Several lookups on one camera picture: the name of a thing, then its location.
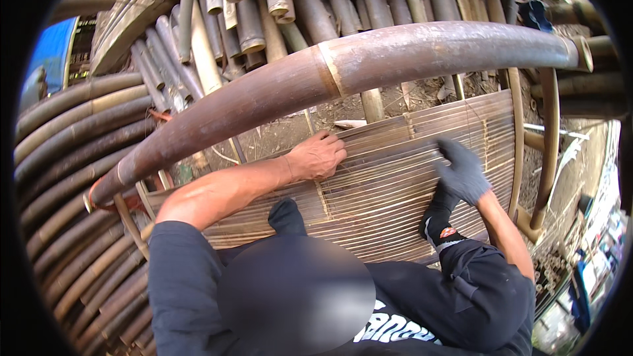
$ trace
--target bamboo mat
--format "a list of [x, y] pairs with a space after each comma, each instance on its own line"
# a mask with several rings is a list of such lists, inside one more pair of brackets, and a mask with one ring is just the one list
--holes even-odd
[[[346, 143], [347, 159], [333, 177], [295, 183], [256, 199], [204, 232], [211, 245], [225, 249], [273, 235], [268, 211], [290, 196], [310, 236], [334, 242], [363, 262], [431, 261], [435, 252], [417, 229], [437, 183], [433, 164], [443, 160], [435, 144], [439, 136], [456, 139], [479, 155], [501, 206], [507, 210], [510, 204], [515, 135], [509, 90], [337, 135]], [[163, 199], [153, 197], [156, 210]], [[464, 202], [450, 223], [464, 236], [486, 237], [477, 210]]]

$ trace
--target bare hand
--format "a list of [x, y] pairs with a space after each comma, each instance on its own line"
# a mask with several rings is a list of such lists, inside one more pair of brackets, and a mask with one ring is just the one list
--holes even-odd
[[343, 140], [320, 130], [284, 157], [290, 166], [292, 181], [323, 180], [334, 174], [336, 166], [347, 157], [347, 152]]

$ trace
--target gloved hand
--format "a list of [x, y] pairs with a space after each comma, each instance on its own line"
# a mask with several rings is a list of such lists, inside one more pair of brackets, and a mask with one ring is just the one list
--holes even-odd
[[448, 138], [438, 138], [437, 146], [439, 152], [451, 162], [450, 166], [440, 162], [436, 164], [447, 191], [471, 206], [476, 205], [479, 198], [491, 188], [481, 170], [479, 157], [459, 142]]

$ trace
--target foot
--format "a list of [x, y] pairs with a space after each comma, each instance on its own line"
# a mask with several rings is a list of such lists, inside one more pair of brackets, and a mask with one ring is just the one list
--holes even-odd
[[268, 224], [279, 235], [308, 235], [297, 203], [291, 198], [284, 198], [273, 206], [268, 214]]
[[438, 253], [449, 245], [466, 239], [448, 223], [459, 202], [459, 197], [449, 193], [441, 180], [437, 182], [435, 195], [422, 216], [418, 232]]

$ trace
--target hand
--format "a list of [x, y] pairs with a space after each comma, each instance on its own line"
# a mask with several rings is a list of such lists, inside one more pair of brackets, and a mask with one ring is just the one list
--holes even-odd
[[284, 155], [292, 181], [329, 178], [346, 157], [344, 141], [326, 130], [320, 130]]
[[437, 146], [439, 152], [451, 162], [448, 167], [443, 163], [436, 164], [441, 181], [449, 192], [471, 206], [476, 205], [481, 196], [491, 189], [481, 170], [479, 157], [459, 142], [448, 138], [439, 138]]

